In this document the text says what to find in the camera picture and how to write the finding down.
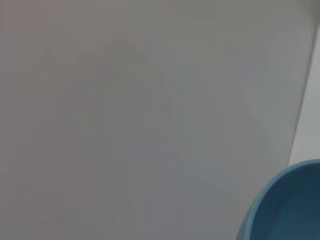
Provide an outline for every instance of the white wall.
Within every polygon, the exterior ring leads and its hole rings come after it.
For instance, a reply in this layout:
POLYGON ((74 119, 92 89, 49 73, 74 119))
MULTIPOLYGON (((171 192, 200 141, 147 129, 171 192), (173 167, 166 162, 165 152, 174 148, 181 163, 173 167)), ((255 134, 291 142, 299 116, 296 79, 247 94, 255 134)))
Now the white wall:
POLYGON ((3 0, 0 237, 232 240, 288 163, 311 0, 3 0))

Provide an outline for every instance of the gray surface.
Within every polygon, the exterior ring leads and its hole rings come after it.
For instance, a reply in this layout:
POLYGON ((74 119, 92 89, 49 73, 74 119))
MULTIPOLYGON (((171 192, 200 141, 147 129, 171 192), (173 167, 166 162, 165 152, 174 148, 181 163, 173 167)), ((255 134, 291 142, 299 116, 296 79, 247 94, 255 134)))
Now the gray surface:
POLYGON ((0 237, 232 240, 287 162, 308 0, 2 0, 0 237))

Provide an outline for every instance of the white surface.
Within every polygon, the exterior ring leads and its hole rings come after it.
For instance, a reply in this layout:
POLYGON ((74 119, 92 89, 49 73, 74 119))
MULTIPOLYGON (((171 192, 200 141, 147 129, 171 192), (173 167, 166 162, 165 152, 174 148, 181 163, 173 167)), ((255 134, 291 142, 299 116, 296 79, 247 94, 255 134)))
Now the white surface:
POLYGON ((320 159, 320 28, 290 154, 289 165, 320 159))
POLYGON ((233 240, 288 164, 318 0, 1 0, 0 239, 233 240))

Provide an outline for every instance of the blue bowl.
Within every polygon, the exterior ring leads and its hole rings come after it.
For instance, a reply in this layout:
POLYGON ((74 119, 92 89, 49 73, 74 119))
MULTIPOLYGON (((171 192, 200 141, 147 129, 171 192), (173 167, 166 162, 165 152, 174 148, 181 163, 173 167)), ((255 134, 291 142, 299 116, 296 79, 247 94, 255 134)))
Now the blue bowl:
POLYGON ((236 240, 320 240, 320 159, 275 176, 254 200, 236 240))

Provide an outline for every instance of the bowl rim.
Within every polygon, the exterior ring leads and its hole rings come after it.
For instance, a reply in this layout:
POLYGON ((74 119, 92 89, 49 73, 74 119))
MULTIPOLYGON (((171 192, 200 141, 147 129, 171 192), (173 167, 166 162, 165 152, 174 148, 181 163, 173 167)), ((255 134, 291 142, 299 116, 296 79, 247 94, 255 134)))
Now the bowl rim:
POLYGON ((245 231, 244 231, 244 240, 250 240, 251 237, 251 231, 252 231, 252 227, 253 227, 253 223, 254 223, 254 219, 257 213, 257 210, 260 206, 261 201, 263 200, 263 198, 265 197, 265 195, 267 194, 267 192, 269 191, 269 189, 282 177, 284 177, 285 175, 289 174, 290 172, 292 172, 293 170, 308 166, 308 165, 313 165, 313 164, 320 164, 320 159, 312 159, 312 160, 306 160, 306 161, 302 161, 296 164, 293 164, 287 168, 285 168, 284 170, 282 170, 281 172, 279 172, 276 176, 274 176, 264 187, 263 189, 259 192, 259 194, 257 195, 257 197, 255 198, 250 213, 249 213, 249 217, 247 220, 247 224, 245 226, 245 231))

